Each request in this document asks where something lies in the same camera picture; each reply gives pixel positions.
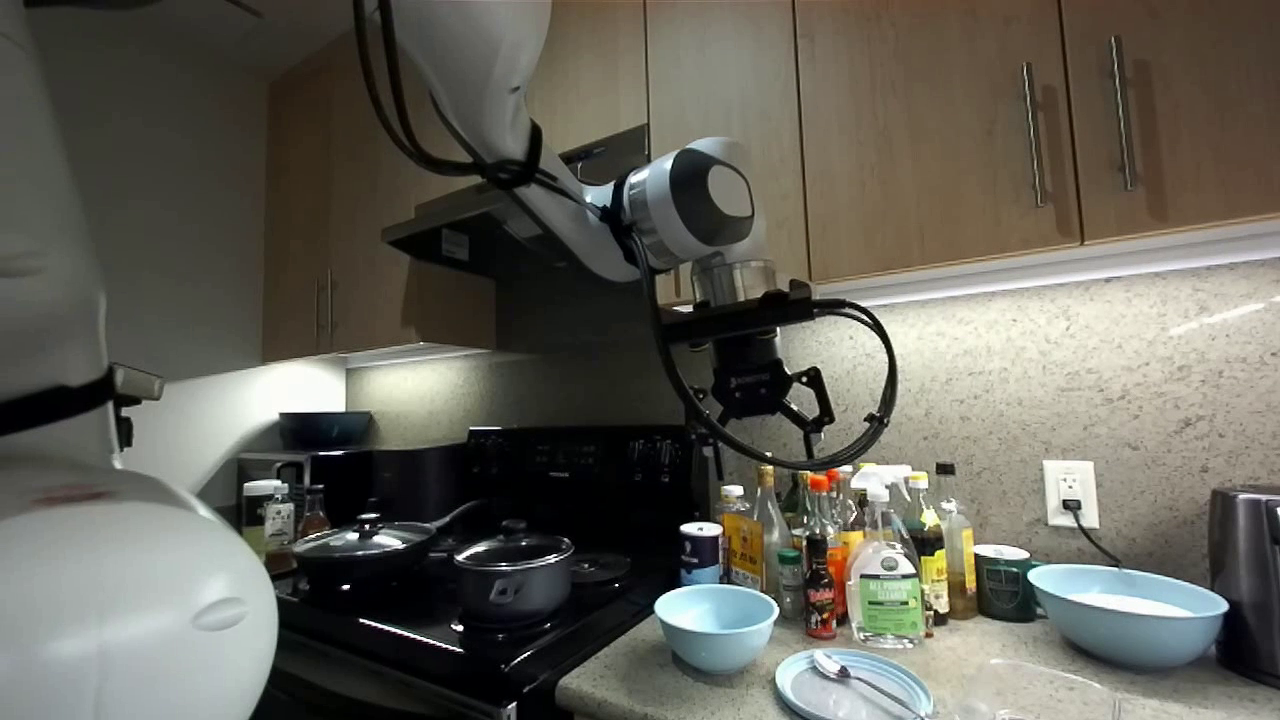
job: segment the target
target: upper cabinet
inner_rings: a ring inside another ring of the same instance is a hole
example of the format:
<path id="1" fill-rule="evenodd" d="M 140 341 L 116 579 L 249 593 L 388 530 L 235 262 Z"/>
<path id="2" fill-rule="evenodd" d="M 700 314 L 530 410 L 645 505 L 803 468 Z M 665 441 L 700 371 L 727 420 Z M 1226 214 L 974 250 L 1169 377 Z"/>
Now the upper cabinet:
<path id="1" fill-rule="evenodd" d="M 1065 0 L 1085 234 L 1280 209 L 1277 0 Z"/>
<path id="2" fill-rule="evenodd" d="M 813 278 L 1077 242 L 1056 0 L 796 0 Z"/>
<path id="3" fill-rule="evenodd" d="M 270 109 L 263 357 L 494 345 L 490 278 L 411 262 L 381 241 L 430 171 L 381 136 L 353 35 L 279 76 Z"/>
<path id="4" fill-rule="evenodd" d="M 530 111 L 555 150 L 645 122 L 645 0 L 555 0 Z"/>
<path id="5" fill-rule="evenodd" d="M 1280 213 L 1277 0 L 796 0 L 813 274 Z"/>
<path id="6" fill-rule="evenodd" d="M 742 139 L 770 258 L 809 278 L 793 0 L 649 0 L 649 128 L 657 157 Z"/>

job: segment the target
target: beige wall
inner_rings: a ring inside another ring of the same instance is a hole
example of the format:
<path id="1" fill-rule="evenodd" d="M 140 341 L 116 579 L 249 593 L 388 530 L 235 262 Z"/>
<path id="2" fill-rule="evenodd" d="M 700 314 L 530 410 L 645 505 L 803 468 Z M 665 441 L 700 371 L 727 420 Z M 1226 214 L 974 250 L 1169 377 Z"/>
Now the beige wall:
<path id="1" fill-rule="evenodd" d="M 530 357 L 478 357 L 350 377 L 393 445 L 463 437 L 469 420 L 665 420 L 629 293 L 518 293 L 503 314 Z M 958 458 L 946 495 L 980 539 L 1040 559 L 1101 559 L 1044 525 L 1040 458 L 1095 458 L 1101 539 L 1128 562 L 1209 579 L 1206 513 L 1218 485 L 1280 485 L 1280 262 L 1103 278 L 1007 294 L 886 307 L 900 347 L 900 410 L 875 458 Z M 874 406 L 881 361 L 846 325 L 788 341 L 819 361 L 842 416 Z"/>

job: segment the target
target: blue bowl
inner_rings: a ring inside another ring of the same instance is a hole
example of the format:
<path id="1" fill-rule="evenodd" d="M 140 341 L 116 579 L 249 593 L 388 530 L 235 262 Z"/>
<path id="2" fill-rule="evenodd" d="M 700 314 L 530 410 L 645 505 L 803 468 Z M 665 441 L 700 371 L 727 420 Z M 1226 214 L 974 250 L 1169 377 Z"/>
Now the blue bowl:
<path id="1" fill-rule="evenodd" d="M 778 599 L 737 582 L 689 582 L 652 603 L 668 649 L 695 671 L 744 671 L 772 636 Z"/>
<path id="2" fill-rule="evenodd" d="M 1199 582 L 1136 569 L 1040 562 L 1030 579 L 1065 640 L 1136 671 L 1199 660 L 1230 611 L 1230 599 Z"/>

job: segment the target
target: pot lid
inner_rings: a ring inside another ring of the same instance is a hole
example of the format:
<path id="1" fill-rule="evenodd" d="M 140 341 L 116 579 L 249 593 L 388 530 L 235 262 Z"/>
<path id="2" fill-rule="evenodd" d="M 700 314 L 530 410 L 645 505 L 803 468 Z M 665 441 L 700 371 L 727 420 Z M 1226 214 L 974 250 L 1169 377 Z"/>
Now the pot lid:
<path id="1" fill-rule="evenodd" d="M 473 572 L 530 572 L 546 562 L 563 562 L 570 557 L 571 557 L 570 534 L 542 534 L 542 530 L 526 530 L 522 520 L 503 520 L 500 534 L 469 544 L 463 551 L 455 551 L 455 562 Z"/>
<path id="2" fill-rule="evenodd" d="M 292 544 L 301 559 L 363 559 L 424 544 L 418 526 L 384 525 L 381 513 L 359 513 L 353 526 L 329 526 Z"/>

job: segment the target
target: wall outlet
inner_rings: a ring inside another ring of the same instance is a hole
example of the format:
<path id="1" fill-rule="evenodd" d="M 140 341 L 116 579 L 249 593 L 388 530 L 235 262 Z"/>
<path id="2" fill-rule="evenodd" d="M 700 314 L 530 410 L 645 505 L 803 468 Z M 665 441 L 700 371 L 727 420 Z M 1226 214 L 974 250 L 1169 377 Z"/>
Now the wall outlet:
<path id="1" fill-rule="evenodd" d="M 1080 525 L 1101 526 L 1092 458 L 1044 458 L 1049 526 L 1077 526 L 1073 513 L 1065 513 L 1065 499 L 1080 499 Z"/>

